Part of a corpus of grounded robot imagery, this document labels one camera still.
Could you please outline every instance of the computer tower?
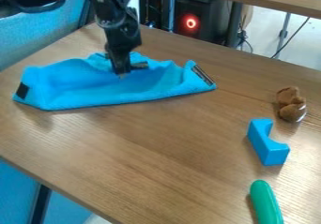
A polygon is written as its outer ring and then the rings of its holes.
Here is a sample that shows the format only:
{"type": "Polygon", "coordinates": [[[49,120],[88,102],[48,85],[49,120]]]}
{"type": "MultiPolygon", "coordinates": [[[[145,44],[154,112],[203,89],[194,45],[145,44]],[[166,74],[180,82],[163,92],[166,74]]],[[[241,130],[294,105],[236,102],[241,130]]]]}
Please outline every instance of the computer tower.
{"type": "Polygon", "coordinates": [[[161,0],[139,0],[140,23],[161,28],[161,0]]]}
{"type": "Polygon", "coordinates": [[[174,32],[223,44],[229,14],[226,0],[176,0],[174,32]]]}

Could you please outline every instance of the blue towel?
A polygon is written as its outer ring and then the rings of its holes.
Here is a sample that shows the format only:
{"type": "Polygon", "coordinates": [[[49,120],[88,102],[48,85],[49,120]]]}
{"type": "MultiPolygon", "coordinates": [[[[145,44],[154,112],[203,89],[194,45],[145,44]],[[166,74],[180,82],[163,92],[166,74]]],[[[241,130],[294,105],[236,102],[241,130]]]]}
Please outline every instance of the blue towel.
{"type": "Polygon", "coordinates": [[[216,84],[188,61],[155,61],[138,52],[130,61],[149,68],[133,70],[124,78],[112,72],[103,53],[69,59],[46,67],[27,67],[13,99],[42,110],[56,111],[100,105],[140,102],[214,90],[216,84]]]}

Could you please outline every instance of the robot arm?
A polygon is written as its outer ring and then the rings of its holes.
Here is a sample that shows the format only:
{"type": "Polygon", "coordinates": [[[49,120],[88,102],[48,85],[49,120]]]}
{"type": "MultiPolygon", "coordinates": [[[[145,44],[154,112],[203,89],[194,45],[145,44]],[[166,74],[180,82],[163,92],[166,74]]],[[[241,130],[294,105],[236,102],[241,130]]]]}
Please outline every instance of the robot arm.
{"type": "MultiPolygon", "coordinates": [[[[8,0],[21,12],[43,12],[61,7],[65,0],[57,0],[45,7],[22,7],[16,0],[8,0]]],[[[130,64],[130,51],[142,44],[136,10],[128,7],[130,0],[90,0],[96,12],[97,24],[103,28],[108,43],[105,51],[117,75],[138,68],[130,64]]]]}

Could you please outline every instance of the green plastic object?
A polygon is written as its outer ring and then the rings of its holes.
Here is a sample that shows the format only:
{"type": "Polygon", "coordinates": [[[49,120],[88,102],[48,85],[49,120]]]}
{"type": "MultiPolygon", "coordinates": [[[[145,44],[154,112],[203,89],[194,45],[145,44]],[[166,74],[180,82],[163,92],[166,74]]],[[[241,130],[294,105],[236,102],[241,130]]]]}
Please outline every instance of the green plastic object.
{"type": "Polygon", "coordinates": [[[283,224],[283,216],[271,186],[256,180],[250,188],[251,200],[259,224],[283,224]]]}

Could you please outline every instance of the floor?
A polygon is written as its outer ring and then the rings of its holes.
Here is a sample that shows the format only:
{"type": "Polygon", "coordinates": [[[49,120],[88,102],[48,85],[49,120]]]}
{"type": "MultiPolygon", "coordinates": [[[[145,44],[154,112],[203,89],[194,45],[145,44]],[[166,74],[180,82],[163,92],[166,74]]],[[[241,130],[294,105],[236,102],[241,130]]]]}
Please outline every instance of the floor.
{"type": "Polygon", "coordinates": [[[112,224],[112,223],[97,215],[92,215],[84,224],[112,224]]]}
{"type": "MultiPolygon", "coordinates": [[[[255,54],[271,57],[277,49],[285,12],[255,7],[246,31],[255,54]]],[[[301,26],[306,17],[291,15],[288,37],[301,26]]],[[[280,60],[321,70],[321,20],[310,19],[280,55],[280,60]]]]}

